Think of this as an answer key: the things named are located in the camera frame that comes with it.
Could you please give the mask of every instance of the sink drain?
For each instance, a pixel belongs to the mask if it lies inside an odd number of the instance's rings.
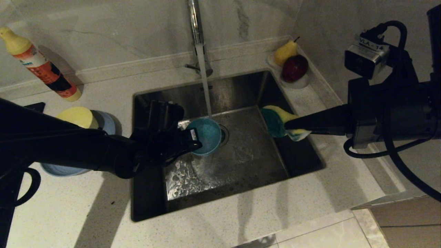
[[[230,132],[224,125],[219,124],[219,127],[220,131],[222,132],[222,138],[220,140],[219,147],[223,147],[228,143],[228,140],[230,139]]]

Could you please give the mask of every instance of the faucet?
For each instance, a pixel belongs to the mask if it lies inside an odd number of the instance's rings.
[[[204,48],[203,51],[204,51],[205,70],[208,77],[213,73],[213,69],[211,68],[211,65],[207,59],[207,55],[205,54],[205,41],[204,41],[204,34],[202,31],[202,20],[201,20],[198,0],[188,0],[188,14],[190,15],[190,28],[193,37],[193,46],[194,46],[196,59],[198,57],[198,52],[196,51],[196,45],[202,44]],[[185,67],[193,69],[199,74],[201,73],[199,62],[196,62],[196,64],[186,64]]]

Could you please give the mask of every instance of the apple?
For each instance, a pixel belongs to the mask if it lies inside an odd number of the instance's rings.
[[[308,70],[308,60],[302,55],[289,57],[283,64],[282,78],[285,82],[292,83],[299,80]]]

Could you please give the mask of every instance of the stainless steel sink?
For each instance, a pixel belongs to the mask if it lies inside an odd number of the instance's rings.
[[[147,168],[133,179],[132,219],[140,221],[324,168],[309,139],[271,138],[260,108],[291,112],[267,71],[209,82],[213,120],[225,134],[208,157],[181,156],[167,168]],[[134,127],[148,123],[145,103],[172,101],[185,109],[182,127],[207,115],[202,84],[137,95]]]

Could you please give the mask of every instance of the blue bowl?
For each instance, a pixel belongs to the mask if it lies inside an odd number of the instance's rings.
[[[219,125],[208,118],[200,118],[192,121],[187,129],[196,128],[202,147],[192,153],[198,156],[208,156],[213,153],[221,143],[222,131]]]

